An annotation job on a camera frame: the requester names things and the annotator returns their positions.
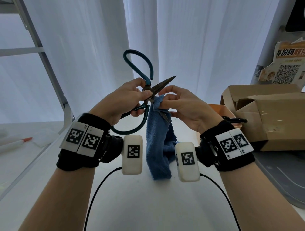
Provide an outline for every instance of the blue cloth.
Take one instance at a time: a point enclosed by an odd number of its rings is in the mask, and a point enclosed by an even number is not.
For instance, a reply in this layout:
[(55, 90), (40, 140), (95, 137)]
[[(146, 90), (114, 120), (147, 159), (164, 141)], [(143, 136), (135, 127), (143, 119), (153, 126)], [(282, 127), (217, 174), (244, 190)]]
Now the blue cloth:
[(164, 95), (155, 97), (146, 122), (146, 162), (154, 180), (171, 178), (169, 163), (175, 160), (178, 143), (171, 120), (168, 123), (159, 113), (163, 111), (171, 118), (168, 110), (158, 109), (163, 98)]

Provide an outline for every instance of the wristband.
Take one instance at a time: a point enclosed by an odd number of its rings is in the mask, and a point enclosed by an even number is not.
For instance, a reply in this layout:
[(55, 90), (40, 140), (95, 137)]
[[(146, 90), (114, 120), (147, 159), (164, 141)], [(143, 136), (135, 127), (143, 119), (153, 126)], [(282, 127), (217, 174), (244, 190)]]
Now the wristband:
[(97, 167), (105, 153), (102, 144), (109, 130), (110, 124), (107, 121), (84, 113), (78, 121), (72, 123), (60, 145), (62, 150), (58, 155), (57, 167), (64, 171)]
[(201, 149), (205, 156), (200, 162), (210, 167), (215, 165), (218, 171), (232, 171), (255, 161), (253, 148), (239, 128), (226, 121), (208, 129), (200, 136)]

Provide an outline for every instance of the left hand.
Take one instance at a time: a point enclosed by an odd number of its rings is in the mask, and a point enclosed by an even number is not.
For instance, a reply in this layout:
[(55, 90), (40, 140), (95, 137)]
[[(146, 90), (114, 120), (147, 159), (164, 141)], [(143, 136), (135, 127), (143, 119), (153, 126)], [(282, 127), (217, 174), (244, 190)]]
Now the left hand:
[[(153, 93), (150, 90), (140, 91), (137, 87), (145, 87), (145, 80), (137, 78), (127, 83), (103, 98), (89, 113), (101, 117), (111, 124), (117, 124), (123, 113), (139, 106), (139, 101), (146, 100)], [(144, 113), (144, 109), (132, 111), (134, 117)]]

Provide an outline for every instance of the hand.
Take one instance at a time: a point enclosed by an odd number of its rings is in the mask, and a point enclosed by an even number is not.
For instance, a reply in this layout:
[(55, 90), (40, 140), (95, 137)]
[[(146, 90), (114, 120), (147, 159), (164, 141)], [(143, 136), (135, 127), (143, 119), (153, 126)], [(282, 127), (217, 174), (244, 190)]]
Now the hand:
[(171, 116), (181, 119), (190, 129), (202, 134), (223, 120), (207, 103), (189, 90), (171, 85), (162, 89), (159, 95), (169, 92), (176, 95), (167, 94), (159, 108), (176, 109), (177, 112), (170, 112)]
[[(111, 125), (117, 124), (123, 113), (132, 110), (135, 106), (140, 106), (139, 101), (146, 100), (153, 94), (150, 90), (140, 91), (138, 86), (145, 87), (145, 80), (137, 78), (124, 83), (103, 98), (89, 113), (101, 117)], [(143, 113), (144, 109), (139, 109), (132, 111), (131, 115), (137, 117)]]

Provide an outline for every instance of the gray tray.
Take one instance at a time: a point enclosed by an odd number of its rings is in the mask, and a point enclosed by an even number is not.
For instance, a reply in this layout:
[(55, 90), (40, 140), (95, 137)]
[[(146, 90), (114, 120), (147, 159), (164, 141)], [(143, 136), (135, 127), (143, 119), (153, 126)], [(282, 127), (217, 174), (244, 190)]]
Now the gray tray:
[(296, 207), (305, 209), (305, 151), (253, 152), (256, 164)]

